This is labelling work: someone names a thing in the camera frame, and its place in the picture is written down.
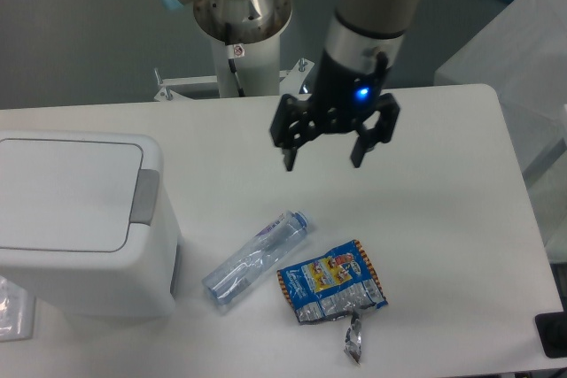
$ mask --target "snack bag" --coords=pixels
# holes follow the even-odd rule
[[[376,271],[357,240],[278,270],[277,277],[300,324],[336,320],[388,304]]]

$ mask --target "black object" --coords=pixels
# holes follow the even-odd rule
[[[535,324],[546,356],[567,358],[567,312],[538,314]]]
[[[322,134],[359,135],[351,154],[355,167],[377,143],[392,139],[400,107],[391,93],[380,95],[388,73],[388,58],[380,52],[374,73],[356,73],[336,62],[325,51],[307,101],[283,95],[270,127],[274,145],[282,149],[283,162],[293,169],[298,149]],[[376,125],[366,129],[364,121],[379,112]]]
[[[564,367],[562,369],[558,369],[557,371],[553,372],[548,378],[559,378],[565,372],[567,372],[567,367]]]

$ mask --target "bottle label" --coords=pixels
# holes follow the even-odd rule
[[[285,219],[285,214],[280,214],[280,217],[277,218],[276,221],[273,221],[272,223],[270,223],[269,225],[267,225],[265,228],[263,228],[256,236],[262,236],[267,234],[268,232],[270,232],[272,229],[274,229],[277,225],[279,225],[282,221],[284,221]]]

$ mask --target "foil wrapper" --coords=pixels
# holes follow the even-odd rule
[[[354,311],[351,318],[351,326],[348,327],[345,337],[345,353],[354,360],[357,365],[361,363],[362,355],[362,315]]]

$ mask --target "metal bracket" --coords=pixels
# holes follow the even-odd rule
[[[315,63],[300,59],[291,70],[280,72],[280,95],[285,93],[308,93],[310,90],[305,85],[305,79],[315,66]],[[158,93],[153,98],[156,101],[190,101],[218,97],[218,83],[215,75],[204,77],[188,77],[181,79],[161,80],[159,71],[154,69],[158,82]]]

